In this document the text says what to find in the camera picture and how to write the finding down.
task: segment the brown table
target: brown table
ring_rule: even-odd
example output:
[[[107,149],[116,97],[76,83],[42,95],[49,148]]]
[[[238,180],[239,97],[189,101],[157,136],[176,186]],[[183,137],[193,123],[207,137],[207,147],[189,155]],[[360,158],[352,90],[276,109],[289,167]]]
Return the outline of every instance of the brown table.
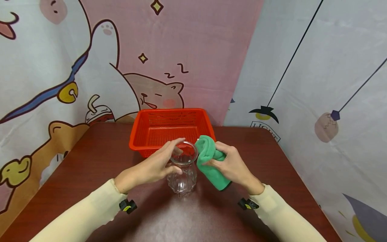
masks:
[[[90,127],[0,241],[29,241],[50,221],[108,179],[143,158],[128,148],[132,124]],[[270,184],[327,241],[340,241],[319,206],[269,131],[214,127],[217,140],[238,148],[251,172]],[[218,191],[198,172],[189,196],[173,194],[165,179],[129,192],[138,208],[120,212],[88,241],[278,241],[252,210],[237,202],[247,193],[237,184]]]

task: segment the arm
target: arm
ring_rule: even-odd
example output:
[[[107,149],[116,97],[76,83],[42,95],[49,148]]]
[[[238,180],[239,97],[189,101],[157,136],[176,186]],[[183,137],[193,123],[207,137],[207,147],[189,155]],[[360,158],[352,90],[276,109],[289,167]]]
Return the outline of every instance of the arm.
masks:
[[[263,185],[251,174],[235,147],[219,141],[215,146],[226,154],[226,158],[224,161],[210,160],[207,165],[216,167],[226,178],[247,189],[250,199],[259,205],[256,214],[281,241],[326,242],[271,186]]]
[[[100,188],[67,209],[31,242],[83,242],[102,225],[112,221],[119,212],[118,204],[126,198],[119,193],[114,180],[110,179]]]
[[[269,185],[263,185],[252,178],[250,191],[263,190],[262,193],[250,192],[250,199],[259,205],[255,210],[258,217],[277,237],[284,242],[325,242],[321,234]]]
[[[182,174],[176,166],[167,166],[176,144],[184,138],[168,141],[143,162],[121,172],[100,188],[70,207],[30,242],[84,242],[91,233],[112,221],[119,212],[119,203],[133,187],[158,181],[171,173]]]

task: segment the glass rim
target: glass rim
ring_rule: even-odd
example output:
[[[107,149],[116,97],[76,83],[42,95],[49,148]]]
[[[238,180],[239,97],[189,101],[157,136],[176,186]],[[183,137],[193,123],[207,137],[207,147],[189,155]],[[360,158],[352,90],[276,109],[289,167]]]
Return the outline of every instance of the glass rim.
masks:
[[[198,150],[197,150],[197,148],[196,148],[196,146],[195,146],[194,144],[192,144],[191,142],[188,142],[188,141],[182,141],[182,142],[178,143],[178,144],[176,145],[176,147],[177,147],[179,144],[181,144],[181,143],[190,145],[190,146],[193,148],[193,150],[195,151],[195,155],[193,156],[193,158],[192,158],[189,162],[186,162],[186,163],[177,162],[177,161],[175,161],[175,159],[172,158],[172,156],[171,156],[171,161],[172,161],[173,164],[176,164],[176,165],[189,165],[189,164],[193,163],[193,162],[197,159],[197,157],[198,157],[198,155],[199,155],[199,154],[198,154]]]

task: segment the basket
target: basket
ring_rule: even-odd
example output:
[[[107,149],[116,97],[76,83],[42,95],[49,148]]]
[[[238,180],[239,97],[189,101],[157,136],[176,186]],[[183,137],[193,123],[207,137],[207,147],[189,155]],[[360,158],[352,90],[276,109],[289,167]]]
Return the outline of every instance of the basket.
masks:
[[[137,114],[129,147],[142,157],[149,157],[167,141],[184,137],[195,144],[200,135],[210,136],[216,141],[204,109],[146,109]]]

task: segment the glass vase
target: glass vase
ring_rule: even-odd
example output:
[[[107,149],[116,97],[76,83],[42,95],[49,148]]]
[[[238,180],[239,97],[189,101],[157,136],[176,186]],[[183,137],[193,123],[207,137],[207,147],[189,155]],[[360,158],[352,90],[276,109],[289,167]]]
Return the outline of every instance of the glass vase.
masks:
[[[183,174],[175,173],[167,176],[168,185],[175,193],[184,195],[194,189],[197,179],[194,161],[197,156],[197,148],[188,141],[183,141],[176,146],[171,157],[171,165],[180,167]]]

